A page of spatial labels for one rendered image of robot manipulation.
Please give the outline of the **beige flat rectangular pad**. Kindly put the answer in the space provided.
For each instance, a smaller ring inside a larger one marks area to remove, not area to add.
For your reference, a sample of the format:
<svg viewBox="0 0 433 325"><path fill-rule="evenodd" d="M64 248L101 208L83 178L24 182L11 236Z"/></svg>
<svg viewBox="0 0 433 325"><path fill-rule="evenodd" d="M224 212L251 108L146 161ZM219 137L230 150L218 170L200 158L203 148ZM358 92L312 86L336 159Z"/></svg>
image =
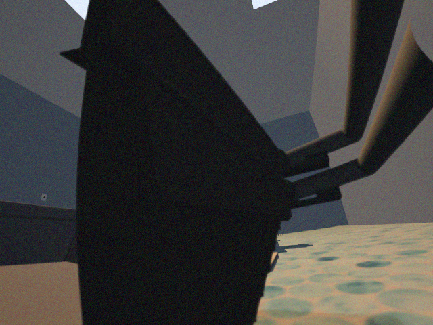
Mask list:
<svg viewBox="0 0 433 325"><path fill-rule="evenodd" d="M270 266L270 271L272 270L272 268L273 268L273 266L275 264L275 261L277 260L277 257L278 257L278 252L273 252L272 260L271 260L271 266Z"/></svg>

